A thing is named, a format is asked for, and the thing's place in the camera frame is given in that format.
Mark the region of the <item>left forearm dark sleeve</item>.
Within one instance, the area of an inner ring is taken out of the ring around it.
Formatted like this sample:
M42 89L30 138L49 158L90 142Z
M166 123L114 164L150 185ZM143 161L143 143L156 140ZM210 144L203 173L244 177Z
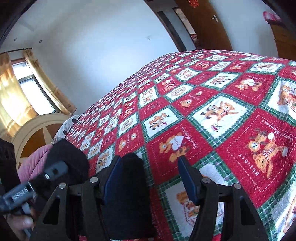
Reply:
M7 193L20 184L20 179L16 170L15 149L12 143L1 139L1 185ZM11 207L5 197L1 197L1 240L19 240L8 225L4 215L10 213Z

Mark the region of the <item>left hand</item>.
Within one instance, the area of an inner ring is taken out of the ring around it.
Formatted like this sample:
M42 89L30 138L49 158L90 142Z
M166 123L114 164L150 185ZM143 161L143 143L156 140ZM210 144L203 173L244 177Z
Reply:
M24 230L33 230L36 222L36 211L31 207L30 215L8 214L6 221L19 240L29 240Z

